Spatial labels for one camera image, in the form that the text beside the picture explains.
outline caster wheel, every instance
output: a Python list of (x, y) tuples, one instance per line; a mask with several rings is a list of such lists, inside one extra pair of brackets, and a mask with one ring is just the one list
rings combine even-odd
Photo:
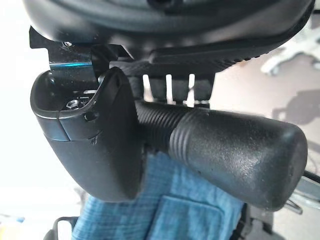
[(320, 61), (314, 60), (313, 63), (312, 63), (312, 66), (313, 66), (314, 69), (320, 70)]

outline metal bracket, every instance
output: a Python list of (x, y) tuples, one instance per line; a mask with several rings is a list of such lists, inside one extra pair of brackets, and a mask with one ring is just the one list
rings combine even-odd
[(51, 41), (32, 27), (29, 37), (32, 49), (48, 50), (51, 81), (65, 89), (96, 90), (98, 77), (109, 69), (110, 61), (117, 59), (117, 53), (105, 45)]

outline ribbed grip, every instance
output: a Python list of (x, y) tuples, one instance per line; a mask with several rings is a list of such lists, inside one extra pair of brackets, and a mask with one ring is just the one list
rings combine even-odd
[(147, 143), (168, 152), (170, 136), (182, 117), (192, 109), (184, 106), (136, 101), (138, 121)]
[(190, 149), (190, 137), (192, 132), (197, 127), (194, 123), (194, 119), (199, 118), (199, 115), (206, 114), (206, 112), (194, 109), (183, 116), (180, 120), (179, 125), (177, 125), (172, 131), (170, 142), (169, 142), (169, 155), (187, 166), (188, 163), (188, 150)]
[(295, 125), (233, 112), (139, 103), (144, 140), (258, 208), (283, 207), (308, 155)]

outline adjustment lever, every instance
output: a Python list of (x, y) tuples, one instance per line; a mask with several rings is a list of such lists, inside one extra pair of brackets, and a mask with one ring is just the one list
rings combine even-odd
[(293, 124), (141, 101), (136, 109), (149, 145), (258, 208), (282, 208), (304, 173), (307, 140)]

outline blue fabric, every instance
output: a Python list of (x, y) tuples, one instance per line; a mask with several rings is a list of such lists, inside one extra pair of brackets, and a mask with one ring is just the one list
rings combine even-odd
[(131, 202), (89, 197), (74, 240), (228, 240), (243, 202), (164, 153), (149, 155), (145, 186)]

